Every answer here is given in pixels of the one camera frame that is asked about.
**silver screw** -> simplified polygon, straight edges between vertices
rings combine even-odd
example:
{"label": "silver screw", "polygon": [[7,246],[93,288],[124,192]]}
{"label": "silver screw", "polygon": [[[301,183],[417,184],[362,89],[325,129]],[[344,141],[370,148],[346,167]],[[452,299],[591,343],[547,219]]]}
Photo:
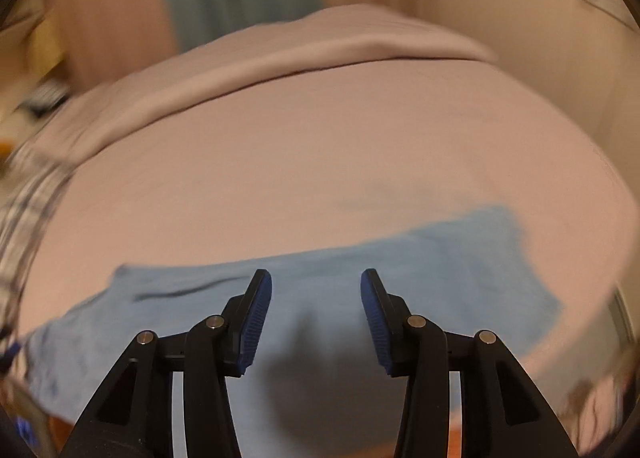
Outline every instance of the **silver screw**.
{"label": "silver screw", "polygon": [[136,336],[136,340],[138,344],[148,344],[153,339],[154,339],[154,333],[148,332],[146,330],[144,332],[140,332],[138,336]]}
{"label": "silver screw", "polygon": [[427,326],[427,319],[425,319],[421,315],[412,315],[406,321],[409,326],[412,326],[414,328],[424,328],[425,326]]}
{"label": "silver screw", "polygon": [[207,327],[214,330],[215,328],[220,328],[225,323],[225,319],[222,315],[212,315],[211,317],[207,317],[204,322]]}
{"label": "silver screw", "polygon": [[484,344],[493,344],[496,342],[497,338],[495,337],[495,333],[490,332],[489,330],[484,330],[480,332],[480,340]]}

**mattress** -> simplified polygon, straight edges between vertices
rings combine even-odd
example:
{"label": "mattress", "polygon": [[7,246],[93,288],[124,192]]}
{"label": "mattress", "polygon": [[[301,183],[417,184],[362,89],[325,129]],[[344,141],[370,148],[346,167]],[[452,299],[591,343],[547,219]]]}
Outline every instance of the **mattress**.
{"label": "mattress", "polygon": [[[378,12],[394,37],[418,27]],[[480,46],[466,48],[316,58],[156,114],[142,112],[142,97],[118,101],[122,86],[80,97],[35,142],[78,168],[35,254],[20,333],[100,292],[123,263],[213,264],[354,245],[498,203],[514,212],[522,250],[563,304],[523,361],[539,373],[612,294],[636,205],[568,118]],[[166,100],[158,95],[167,71],[143,75],[159,84],[154,109]],[[118,108],[111,121],[110,108]],[[91,131],[69,133],[69,117]]]}

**plaid fabric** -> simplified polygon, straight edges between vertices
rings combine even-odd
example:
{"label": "plaid fabric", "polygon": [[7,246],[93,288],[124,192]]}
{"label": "plaid fabric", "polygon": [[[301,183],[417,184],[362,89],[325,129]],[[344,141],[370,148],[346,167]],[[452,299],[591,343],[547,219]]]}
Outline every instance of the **plaid fabric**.
{"label": "plaid fabric", "polygon": [[0,209],[0,352],[15,329],[22,291],[44,226],[73,167],[52,161],[25,144],[12,154],[8,170],[26,179]]}

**wall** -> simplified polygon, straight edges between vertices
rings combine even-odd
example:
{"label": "wall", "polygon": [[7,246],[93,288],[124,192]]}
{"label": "wall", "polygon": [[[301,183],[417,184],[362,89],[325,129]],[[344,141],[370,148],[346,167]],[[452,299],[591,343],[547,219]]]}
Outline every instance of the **wall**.
{"label": "wall", "polygon": [[[562,108],[640,201],[640,38],[581,0],[428,0],[423,18],[491,46],[501,66]],[[640,330],[640,251],[622,282]]]}

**bed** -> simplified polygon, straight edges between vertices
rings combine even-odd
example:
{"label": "bed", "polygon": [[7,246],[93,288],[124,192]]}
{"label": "bed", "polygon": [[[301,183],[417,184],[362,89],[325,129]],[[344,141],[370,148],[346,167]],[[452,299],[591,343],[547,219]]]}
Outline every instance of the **bed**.
{"label": "bed", "polygon": [[20,335],[122,263],[343,247],[501,203],[563,305],[523,359],[535,377],[612,295],[638,213],[600,149],[494,62],[443,28],[342,7],[76,97],[22,148],[64,170],[20,269]]}

